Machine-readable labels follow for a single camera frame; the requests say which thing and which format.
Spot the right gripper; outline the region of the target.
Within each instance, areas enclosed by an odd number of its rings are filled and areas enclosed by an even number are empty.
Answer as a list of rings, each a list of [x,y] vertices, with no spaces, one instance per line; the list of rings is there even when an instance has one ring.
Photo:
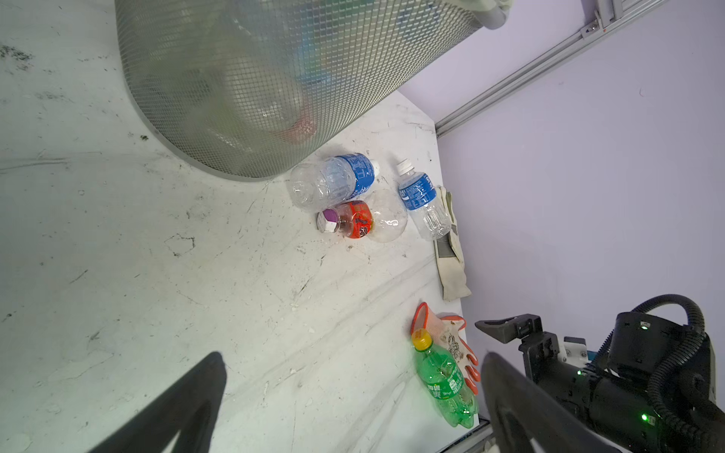
[[[481,320],[475,327],[502,344],[522,340],[526,376],[577,419],[590,419],[590,408],[600,376],[558,359],[557,335],[543,331],[538,315],[530,313],[500,320]]]

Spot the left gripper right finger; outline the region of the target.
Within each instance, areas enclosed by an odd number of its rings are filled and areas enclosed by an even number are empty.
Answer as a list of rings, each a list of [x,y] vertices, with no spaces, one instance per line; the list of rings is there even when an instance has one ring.
[[[495,352],[481,364],[486,407],[502,452],[616,452]]]

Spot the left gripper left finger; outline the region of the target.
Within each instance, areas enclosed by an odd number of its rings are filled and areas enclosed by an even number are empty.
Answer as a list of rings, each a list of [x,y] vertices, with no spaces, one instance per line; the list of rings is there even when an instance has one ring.
[[[227,384],[215,351],[170,386],[94,452],[208,452]]]

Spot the green soda bottle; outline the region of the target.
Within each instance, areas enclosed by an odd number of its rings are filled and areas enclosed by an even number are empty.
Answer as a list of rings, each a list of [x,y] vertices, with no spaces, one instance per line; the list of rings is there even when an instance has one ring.
[[[434,343],[428,330],[412,334],[415,371],[425,385],[443,419],[453,428],[473,428],[479,407],[451,353]]]

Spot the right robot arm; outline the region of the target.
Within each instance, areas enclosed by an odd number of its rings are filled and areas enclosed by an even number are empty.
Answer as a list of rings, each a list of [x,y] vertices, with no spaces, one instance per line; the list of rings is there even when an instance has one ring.
[[[721,452],[716,359],[700,307],[655,296],[619,314],[583,366],[564,359],[555,334],[523,314],[480,321],[478,330],[519,341],[517,370],[489,353],[481,375],[503,452]]]

